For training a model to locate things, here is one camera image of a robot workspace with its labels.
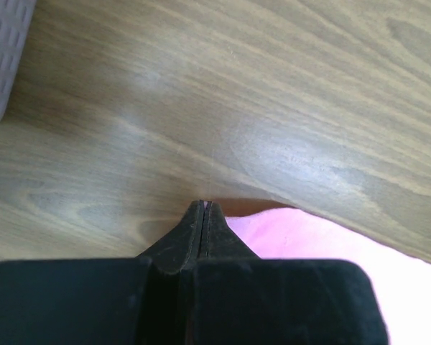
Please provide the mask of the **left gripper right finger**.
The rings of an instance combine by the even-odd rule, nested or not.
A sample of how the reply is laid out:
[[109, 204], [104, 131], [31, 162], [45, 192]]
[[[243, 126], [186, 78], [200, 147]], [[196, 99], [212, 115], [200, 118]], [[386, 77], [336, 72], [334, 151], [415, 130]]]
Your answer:
[[259, 259], [207, 202], [188, 344], [385, 344], [371, 281], [341, 259]]

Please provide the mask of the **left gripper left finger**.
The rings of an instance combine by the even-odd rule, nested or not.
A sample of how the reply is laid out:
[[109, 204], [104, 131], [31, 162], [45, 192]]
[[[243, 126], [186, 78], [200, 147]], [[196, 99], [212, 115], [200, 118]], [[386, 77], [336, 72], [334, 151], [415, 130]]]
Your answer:
[[0, 344], [184, 344], [203, 202], [137, 257], [0, 262]]

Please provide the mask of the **bright pink t shirt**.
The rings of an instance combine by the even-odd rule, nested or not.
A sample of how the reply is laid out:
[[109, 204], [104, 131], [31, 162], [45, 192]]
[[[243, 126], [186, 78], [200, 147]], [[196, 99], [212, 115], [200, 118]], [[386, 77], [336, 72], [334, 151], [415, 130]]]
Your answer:
[[431, 344], [431, 264], [285, 204], [219, 198], [227, 224], [262, 259], [344, 259], [370, 277], [390, 344]]

